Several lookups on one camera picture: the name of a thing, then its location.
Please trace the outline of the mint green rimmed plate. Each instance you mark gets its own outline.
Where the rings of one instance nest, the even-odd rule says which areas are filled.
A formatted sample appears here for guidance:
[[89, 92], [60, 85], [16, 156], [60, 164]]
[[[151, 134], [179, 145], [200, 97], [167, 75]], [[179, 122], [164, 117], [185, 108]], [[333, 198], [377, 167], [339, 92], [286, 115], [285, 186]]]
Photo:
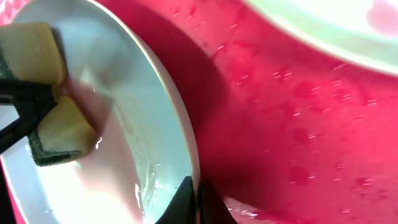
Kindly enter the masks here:
[[296, 39], [336, 58], [397, 76], [397, 0], [244, 0]]

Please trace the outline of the green yellow sponge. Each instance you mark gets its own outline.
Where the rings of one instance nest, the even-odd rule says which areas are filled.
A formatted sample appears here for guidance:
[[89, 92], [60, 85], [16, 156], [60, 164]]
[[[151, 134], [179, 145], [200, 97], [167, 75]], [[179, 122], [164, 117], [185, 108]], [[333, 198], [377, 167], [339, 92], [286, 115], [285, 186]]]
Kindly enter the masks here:
[[38, 166], [74, 161], [88, 155], [98, 135], [63, 93], [67, 70], [46, 22], [1, 27], [1, 104], [19, 117], [1, 130], [1, 152], [28, 138]]

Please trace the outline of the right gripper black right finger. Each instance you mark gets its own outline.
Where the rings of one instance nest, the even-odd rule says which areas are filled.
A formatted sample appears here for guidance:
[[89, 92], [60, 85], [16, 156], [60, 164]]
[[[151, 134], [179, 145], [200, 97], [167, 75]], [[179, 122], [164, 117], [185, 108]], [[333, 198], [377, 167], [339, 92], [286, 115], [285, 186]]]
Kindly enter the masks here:
[[238, 224], [211, 183], [203, 179], [198, 188], [200, 224]]

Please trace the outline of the light blue stained plate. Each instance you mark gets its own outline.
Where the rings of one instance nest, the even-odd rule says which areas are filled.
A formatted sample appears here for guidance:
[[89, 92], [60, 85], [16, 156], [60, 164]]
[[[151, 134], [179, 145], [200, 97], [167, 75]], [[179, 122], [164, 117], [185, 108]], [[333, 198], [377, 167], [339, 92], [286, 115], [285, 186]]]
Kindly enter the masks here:
[[155, 223], [198, 153], [180, 94], [155, 53], [96, 1], [31, 1], [13, 23], [47, 22], [69, 78], [100, 127], [92, 152], [39, 167], [27, 139], [1, 157], [26, 223]]

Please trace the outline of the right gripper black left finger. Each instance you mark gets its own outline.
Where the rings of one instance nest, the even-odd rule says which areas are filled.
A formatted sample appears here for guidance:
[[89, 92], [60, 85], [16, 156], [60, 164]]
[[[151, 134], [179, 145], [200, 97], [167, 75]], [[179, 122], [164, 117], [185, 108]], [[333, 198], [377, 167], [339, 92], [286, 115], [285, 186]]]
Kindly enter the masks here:
[[192, 177], [186, 176], [155, 224], [194, 224], [196, 208]]

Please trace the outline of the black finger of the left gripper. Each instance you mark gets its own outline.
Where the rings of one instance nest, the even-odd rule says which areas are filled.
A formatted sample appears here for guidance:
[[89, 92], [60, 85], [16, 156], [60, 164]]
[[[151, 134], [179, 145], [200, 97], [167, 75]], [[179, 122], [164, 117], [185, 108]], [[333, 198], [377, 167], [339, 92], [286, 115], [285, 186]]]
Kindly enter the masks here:
[[10, 105], [11, 100], [44, 100], [57, 104], [53, 87], [49, 84], [22, 80], [1, 79], [1, 104]]
[[35, 104], [31, 112], [20, 115], [18, 119], [1, 130], [1, 153], [19, 140], [35, 131], [44, 116], [57, 105], [54, 101]]

